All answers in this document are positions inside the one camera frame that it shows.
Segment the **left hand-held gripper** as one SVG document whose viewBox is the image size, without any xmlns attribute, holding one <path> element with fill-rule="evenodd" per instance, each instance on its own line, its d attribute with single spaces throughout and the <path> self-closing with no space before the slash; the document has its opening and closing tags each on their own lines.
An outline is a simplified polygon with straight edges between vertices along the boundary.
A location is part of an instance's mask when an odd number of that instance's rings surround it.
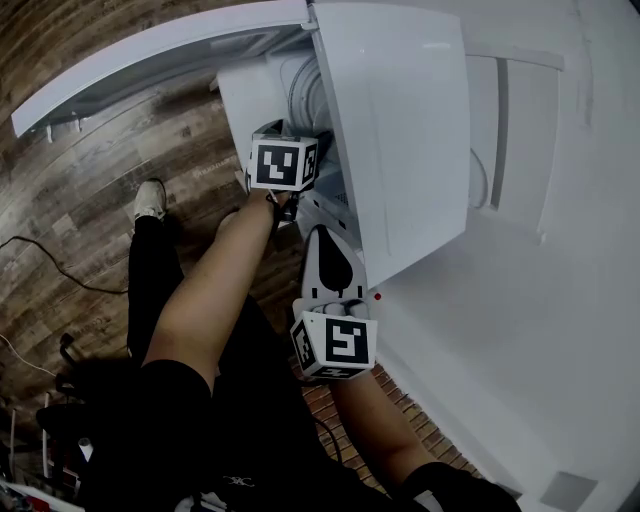
<svg viewBox="0 0 640 512">
<path fill-rule="evenodd" d="M 245 182 L 249 191 L 301 192 L 316 178 L 319 140 L 283 134 L 282 119 L 267 123 L 252 134 Z"/>
</svg>

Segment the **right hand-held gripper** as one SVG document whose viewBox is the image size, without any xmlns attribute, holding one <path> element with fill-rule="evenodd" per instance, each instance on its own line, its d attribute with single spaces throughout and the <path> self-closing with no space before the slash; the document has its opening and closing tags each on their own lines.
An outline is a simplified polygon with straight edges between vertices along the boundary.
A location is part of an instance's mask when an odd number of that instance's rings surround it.
<svg viewBox="0 0 640 512">
<path fill-rule="evenodd" d="M 343 297 L 307 297 L 294 301 L 295 322 L 290 335 L 298 364 L 307 380 L 352 379 L 375 366 L 378 323 L 371 318 L 363 320 L 311 311 L 313 306 L 331 302 L 351 299 L 365 302 L 363 293 L 367 288 L 364 264 L 351 245 L 326 226 L 316 225 L 306 240 L 301 289 L 323 290 L 324 287 L 330 291 L 359 288 Z"/>
</svg>

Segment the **person's right hand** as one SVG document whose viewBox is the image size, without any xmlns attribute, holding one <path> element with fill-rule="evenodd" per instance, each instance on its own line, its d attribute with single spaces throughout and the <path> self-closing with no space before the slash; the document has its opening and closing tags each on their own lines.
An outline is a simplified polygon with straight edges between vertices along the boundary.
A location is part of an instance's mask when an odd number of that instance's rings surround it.
<svg viewBox="0 0 640 512">
<path fill-rule="evenodd" d="M 353 317 L 363 320 L 370 319 L 368 305 L 359 299 L 316 305 L 311 308 L 311 311 L 331 316 Z"/>
</svg>

